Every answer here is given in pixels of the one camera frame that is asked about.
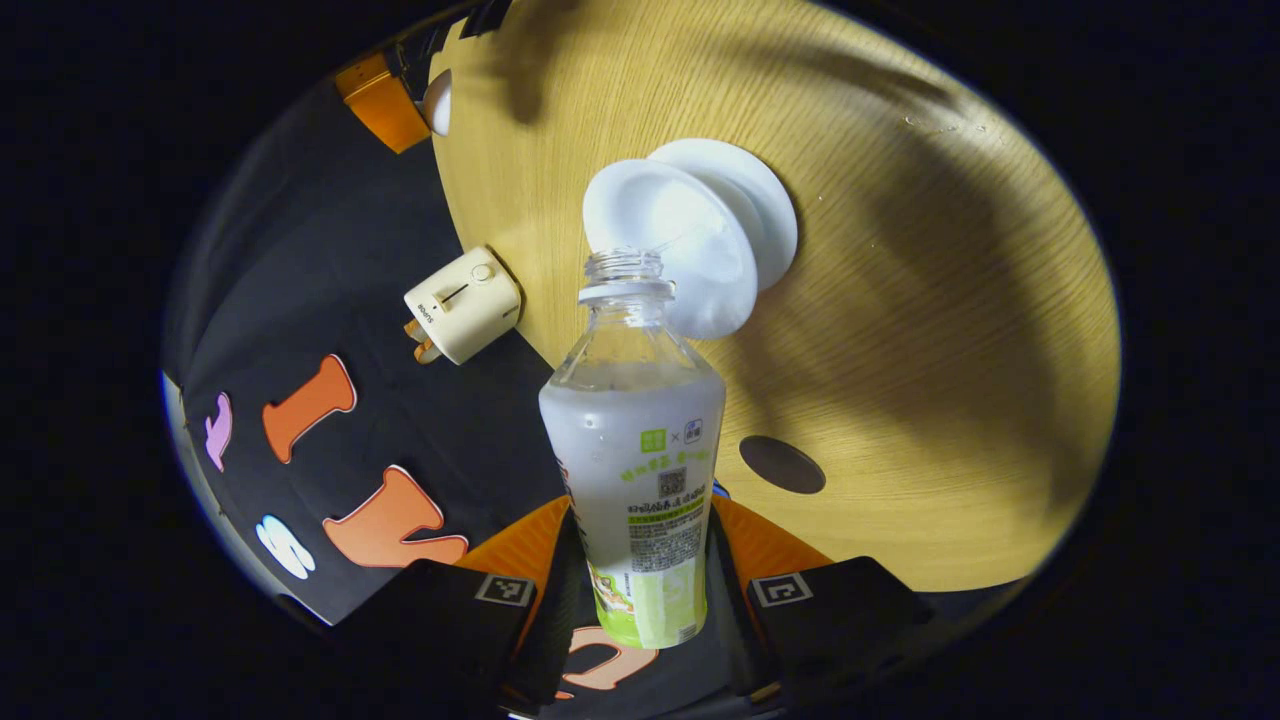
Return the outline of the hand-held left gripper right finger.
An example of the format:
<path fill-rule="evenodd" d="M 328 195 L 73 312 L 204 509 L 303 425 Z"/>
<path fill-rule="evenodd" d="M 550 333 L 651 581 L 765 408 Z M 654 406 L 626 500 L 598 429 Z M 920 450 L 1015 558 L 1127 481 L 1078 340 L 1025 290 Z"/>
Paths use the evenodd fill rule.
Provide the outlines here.
<path fill-rule="evenodd" d="M 851 698 L 934 647 L 936 611 L 874 559 L 831 560 L 721 496 L 707 597 L 731 688 L 759 710 Z"/>

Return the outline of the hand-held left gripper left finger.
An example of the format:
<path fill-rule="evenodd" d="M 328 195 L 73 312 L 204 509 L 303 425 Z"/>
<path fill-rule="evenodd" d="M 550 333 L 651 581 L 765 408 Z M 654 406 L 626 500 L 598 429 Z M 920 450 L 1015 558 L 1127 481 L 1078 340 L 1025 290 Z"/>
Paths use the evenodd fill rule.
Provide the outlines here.
<path fill-rule="evenodd" d="M 564 496 L 457 562 L 410 564 L 332 629 L 351 717 L 538 717 L 556 700 L 586 577 Z"/>

